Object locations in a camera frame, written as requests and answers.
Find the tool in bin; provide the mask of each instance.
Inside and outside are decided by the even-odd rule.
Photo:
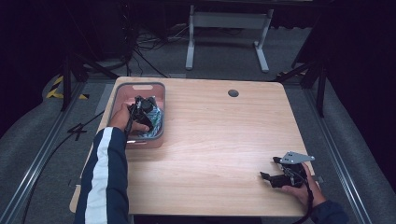
[[[128,106],[130,116],[125,128],[125,139],[127,141],[128,135],[132,130],[132,124],[135,121],[147,125],[149,127],[149,132],[154,129],[154,126],[148,117],[148,113],[153,109],[154,106],[157,106],[154,97],[149,97],[148,99],[145,99],[142,96],[138,95],[134,98],[134,104]]]

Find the hand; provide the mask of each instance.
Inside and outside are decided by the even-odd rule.
[[[312,207],[315,207],[320,203],[326,202],[326,198],[321,193],[317,182],[315,182],[315,180],[312,178],[308,166],[306,166],[304,163],[302,163],[302,165],[305,169],[306,179],[308,180],[309,188],[311,188],[314,195]],[[281,190],[296,197],[305,207],[308,206],[308,191],[306,190],[305,184],[303,184],[299,189],[292,186],[283,186]]]
[[[111,121],[108,123],[108,127],[114,127],[114,128],[119,128],[122,131],[125,130],[126,124],[128,123],[129,119],[129,110],[128,110],[128,105],[127,104],[122,104],[121,109],[114,114],[113,118]],[[132,130],[131,131],[141,131],[141,132],[147,132],[149,130],[149,127],[140,124],[137,122],[132,123]]]

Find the white stripe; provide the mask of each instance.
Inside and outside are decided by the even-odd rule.
[[[106,188],[108,182],[107,149],[111,140],[112,128],[105,128],[99,143],[98,162],[93,168],[92,189],[88,193],[85,223],[107,223]]]

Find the silver metal part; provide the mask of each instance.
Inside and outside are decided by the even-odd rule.
[[[297,152],[288,151],[286,155],[280,160],[283,164],[297,164],[304,161],[314,161],[315,157],[306,156]]]

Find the metal rail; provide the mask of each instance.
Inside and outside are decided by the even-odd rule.
[[[344,164],[344,161],[340,155],[338,147],[332,138],[332,134],[325,120],[321,118],[320,115],[318,114],[313,92],[311,90],[305,89],[304,95],[313,113],[315,114],[318,125],[323,133],[323,136],[325,137],[326,143],[329,147],[330,158],[334,165],[335,171],[337,172],[338,177],[341,180],[341,184],[343,185],[344,191],[346,192],[346,196],[349,199],[349,202],[352,206],[352,209],[355,213],[357,220],[361,224],[373,223],[366,211],[366,208],[364,207],[363,202],[361,201],[361,196],[359,195],[358,190],[356,189],[355,183],[352,177],[350,176],[346,165]]]

